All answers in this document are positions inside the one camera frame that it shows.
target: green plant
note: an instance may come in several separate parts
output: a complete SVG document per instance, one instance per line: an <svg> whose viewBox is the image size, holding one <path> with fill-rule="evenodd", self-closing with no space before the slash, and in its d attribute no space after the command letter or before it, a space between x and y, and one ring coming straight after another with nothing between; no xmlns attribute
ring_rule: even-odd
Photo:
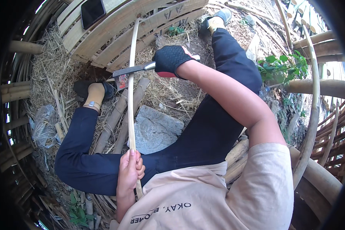
<svg viewBox="0 0 345 230"><path fill-rule="evenodd" d="M300 112L300 117L305 117L305 111L304 111L304 109Z"/></svg>
<svg viewBox="0 0 345 230"><path fill-rule="evenodd" d="M294 58L295 64L290 61L289 56ZM262 82L275 80L277 83L287 83L296 78L305 78L308 74L308 64L299 51L295 50L294 54L281 55L278 59L271 55L265 60L258 61L258 70Z"/></svg>
<svg viewBox="0 0 345 230"><path fill-rule="evenodd" d="M184 34L184 29L180 27L170 26L168 29L169 36L176 36L178 34Z"/></svg>
<svg viewBox="0 0 345 230"><path fill-rule="evenodd" d="M78 200L75 198L73 193L70 194L70 199L71 199L72 205L69 206L69 208L70 208L69 209L69 211L70 211L69 222L72 222L74 225L80 224L80 225L89 227L88 224L86 223L86 220L87 219L92 220L93 215L88 215L88 214L84 213L83 208L78 203Z"/></svg>
<svg viewBox="0 0 345 230"><path fill-rule="evenodd" d="M239 24L240 25L248 25L248 21L245 18L243 18L242 20L239 21Z"/></svg>

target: foot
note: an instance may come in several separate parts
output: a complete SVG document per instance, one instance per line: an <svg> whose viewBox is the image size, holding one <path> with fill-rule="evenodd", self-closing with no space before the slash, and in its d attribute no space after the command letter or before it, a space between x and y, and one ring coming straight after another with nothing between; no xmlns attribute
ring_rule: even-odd
<svg viewBox="0 0 345 230"><path fill-rule="evenodd" d="M113 98L115 87L105 81L94 82L91 80L79 80L74 83L73 89L78 96L86 99L88 97L91 85L99 85L100 87L103 86L104 100Z"/></svg>
<svg viewBox="0 0 345 230"><path fill-rule="evenodd" d="M217 11L212 17L207 17L203 22L199 29L199 34L203 36L207 36L209 34L213 34L217 30L217 28L225 29L231 20L231 10L224 8Z"/></svg>

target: smartphone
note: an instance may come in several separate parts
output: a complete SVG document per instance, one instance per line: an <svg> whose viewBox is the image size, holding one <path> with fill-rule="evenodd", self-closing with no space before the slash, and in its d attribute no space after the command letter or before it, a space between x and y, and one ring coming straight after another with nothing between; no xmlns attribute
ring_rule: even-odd
<svg viewBox="0 0 345 230"><path fill-rule="evenodd" d="M93 24L106 15L102 0L87 0L80 7L82 27L85 30L90 28Z"/></svg>

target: wooden pallet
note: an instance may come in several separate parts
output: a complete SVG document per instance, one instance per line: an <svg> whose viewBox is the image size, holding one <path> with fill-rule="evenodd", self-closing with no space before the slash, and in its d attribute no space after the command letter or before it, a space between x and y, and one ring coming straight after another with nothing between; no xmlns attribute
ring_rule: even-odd
<svg viewBox="0 0 345 230"><path fill-rule="evenodd" d="M81 62L92 61L92 65L112 71L115 66L123 64L126 57L129 58L128 50L120 53L130 45L133 31L129 29L111 44L106 43L138 17L162 8L140 22L138 38L158 29L138 42L137 52L149 45L158 34L165 33L171 25L186 25L202 16L202 7L208 0L186 0L176 4L166 4L169 0L104 0L106 16L89 30L82 28L80 7L83 2L74 0L58 18L60 32L64 34L64 47L71 53L71 58Z"/></svg>

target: leg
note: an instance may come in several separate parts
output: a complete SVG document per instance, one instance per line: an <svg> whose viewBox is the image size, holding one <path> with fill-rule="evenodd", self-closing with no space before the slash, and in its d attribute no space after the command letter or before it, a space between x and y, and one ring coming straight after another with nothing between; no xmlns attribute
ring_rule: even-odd
<svg viewBox="0 0 345 230"><path fill-rule="evenodd" d="M87 104L91 101L101 104L104 97L103 86L95 87L93 90L90 86L88 89L89 95L85 106L75 110L69 131L57 152L55 172L64 183L75 189L115 196L121 155L88 155L98 109ZM143 163L147 168L156 168L154 160L145 160Z"/></svg>
<svg viewBox="0 0 345 230"><path fill-rule="evenodd" d="M217 71L259 94L262 80L257 67L225 29L217 28L213 33L212 47ZM242 130L243 126L207 95L178 140L166 149L149 155L159 156L157 173L174 168L217 164L225 160ZM149 179L145 176L142 182Z"/></svg>

